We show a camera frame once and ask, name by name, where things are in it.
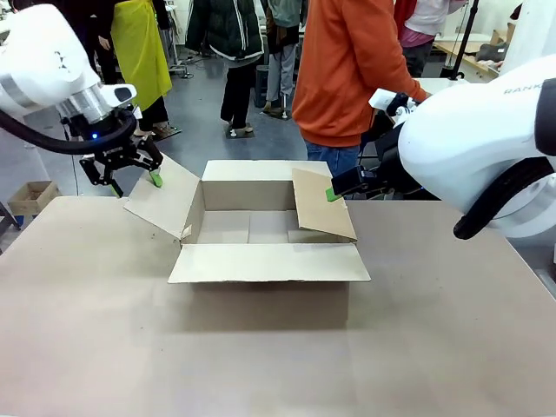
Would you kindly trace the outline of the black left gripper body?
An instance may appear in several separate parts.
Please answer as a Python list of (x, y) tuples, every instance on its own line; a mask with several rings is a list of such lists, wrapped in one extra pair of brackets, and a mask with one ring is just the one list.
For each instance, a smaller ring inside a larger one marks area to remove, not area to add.
[(147, 143), (152, 139), (150, 133), (143, 136), (133, 134), (117, 147), (88, 154), (80, 159), (80, 167), (85, 173), (108, 174), (127, 167), (152, 170), (152, 155)]

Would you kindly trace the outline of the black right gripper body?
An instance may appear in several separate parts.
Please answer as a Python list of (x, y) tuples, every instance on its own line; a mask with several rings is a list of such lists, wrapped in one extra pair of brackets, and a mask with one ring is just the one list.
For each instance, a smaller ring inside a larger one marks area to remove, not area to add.
[(378, 168), (374, 171), (380, 184), (373, 191), (367, 192), (368, 196), (388, 194), (392, 190), (401, 193), (404, 191), (405, 170), (401, 165), (398, 141), (401, 125), (388, 129), (378, 134), (374, 132), (371, 136), (379, 159)]

